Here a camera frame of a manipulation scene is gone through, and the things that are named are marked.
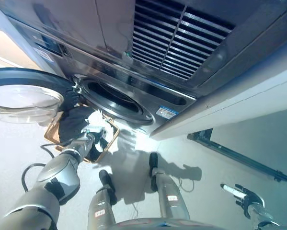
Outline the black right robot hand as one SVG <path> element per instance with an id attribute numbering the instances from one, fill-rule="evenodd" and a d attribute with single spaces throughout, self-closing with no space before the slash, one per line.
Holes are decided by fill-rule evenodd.
<path id="1" fill-rule="evenodd" d="M 262 207 L 265 207 L 265 202 L 263 198 L 240 184 L 235 184 L 235 187 L 231 187 L 227 184 L 221 183 L 220 187 L 223 190 L 233 194 L 234 198 L 236 198 L 236 205 L 240 206 L 243 209 L 245 216 L 249 215 L 248 207 L 252 204 L 259 204 Z"/>

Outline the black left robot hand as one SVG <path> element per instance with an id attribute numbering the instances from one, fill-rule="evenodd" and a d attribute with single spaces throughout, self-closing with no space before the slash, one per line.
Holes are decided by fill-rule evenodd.
<path id="1" fill-rule="evenodd" d="M 88 124 L 81 130 L 81 133 L 86 133 L 90 136 L 94 136 L 94 146 L 98 152 L 103 152 L 108 145 L 108 142 L 105 140 L 107 132 L 103 126 Z"/>

